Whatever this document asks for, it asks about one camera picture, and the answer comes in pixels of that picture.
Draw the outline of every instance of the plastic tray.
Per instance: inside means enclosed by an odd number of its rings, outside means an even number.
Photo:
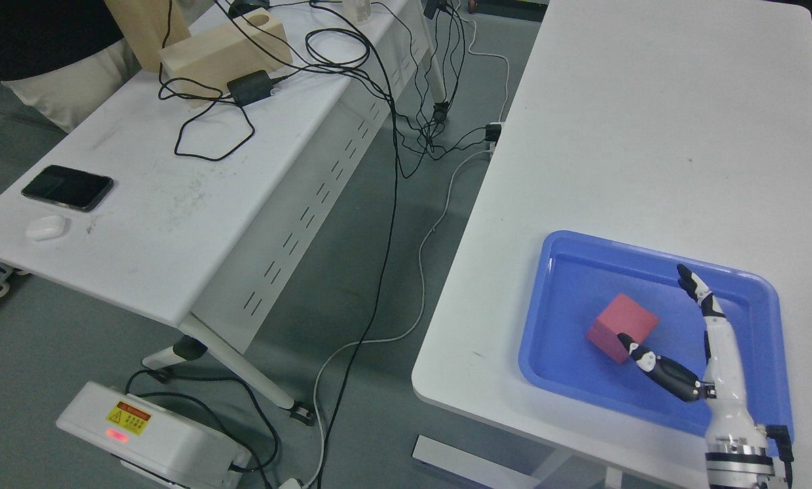
[[[704,436],[706,402],[680,401],[635,362],[618,365],[585,336],[614,296],[626,294],[660,319],[645,346],[701,377],[705,324],[677,285],[678,263],[704,279],[735,328],[754,421],[786,424],[792,434],[775,289],[751,273],[595,236],[558,231],[545,239],[518,358],[524,377],[553,393]]]

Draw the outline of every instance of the wooden holder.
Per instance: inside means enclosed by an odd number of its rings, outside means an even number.
[[[169,0],[105,0],[137,61],[146,71],[158,71],[158,52],[168,31]],[[179,7],[170,14],[168,46],[191,37]]]
[[[245,19],[236,18],[235,23],[273,56],[262,52],[234,24],[227,22],[160,50],[158,56],[168,75],[186,77],[227,93],[231,80],[260,69],[275,71],[282,67],[282,62],[291,62],[285,28],[267,10],[252,10]],[[197,96],[219,95],[189,81],[182,81],[180,90]],[[189,100],[189,103],[197,107],[204,102]]]

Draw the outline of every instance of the black shirt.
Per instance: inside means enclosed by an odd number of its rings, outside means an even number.
[[[122,37],[102,0],[0,0],[0,80],[63,68]]]

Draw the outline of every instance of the gray floor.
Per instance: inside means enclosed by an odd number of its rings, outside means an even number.
[[[473,18],[480,22],[475,49],[509,56],[514,88],[538,24]],[[452,145],[467,130],[496,120],[503,81],[501,61],[468,56],[458,100],[437,142]],[[414,112],[415,94],[404,96],[399,107]],[[55,126],[0,86],[0,192],[61,138]],[[372,336],[403,331],[414,321],[420,300],[416,251],[443,208],[452,170],[470,152],[425,161],[415,177],[401,182],[394,242]],[[407,167],[415,164],[408,152],[403,157]],[[549,454],[550,449],[538,443],[421,402],[409,380],[486,164],[487,158],[477,158],[462,171],[449,217],[428,242],[424,254],[428,312],[418,330],[394,344],[363,347],[357,357],[331,439],[325,487],[475,487],[410,458],[418,434],[527,473]],[[247,352],[255,365],[298,397],[309,399],[323,360],[341,344],[356,340],[371,315],[393,175],[390,133],[384,128]],[[9,295],[0,300],[0,488],[160,487],[124,470],[107,453],[59,431],[54,422],[86,381],[123,386],[143,356],[173,343],[179,334],[36,276],[15,276],[11,285]],[[332,408],[346,359],[342,356],[322,379],[326,412]],[[222,366],[209,358],[184,365],[182,371],[223,374]],[[239,388],[187,382],[165,388],[201,397],[258,451],[270,449],[270,437]],[[161,386],[146,378],[136,383],[138,391],[158,389]],[[162,403],[206,422],[191,405]],[[307,479],[318,457],[317,431],[289,420],[266,401],[262,406],[284,442],[270,471],[272,479]],[[580,480],[601,470],[589,462],[568,465],[560,487],[566,487],[567,477]],[[629,487],[654,487],[626,480]],[[261,483],[251,474],[240,487]]]

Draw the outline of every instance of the person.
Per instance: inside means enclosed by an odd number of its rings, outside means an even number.
[[[187,22],[211,0],[182,0]],[[0,0],[0,82],[71,132],[139,71],[103,0]]]

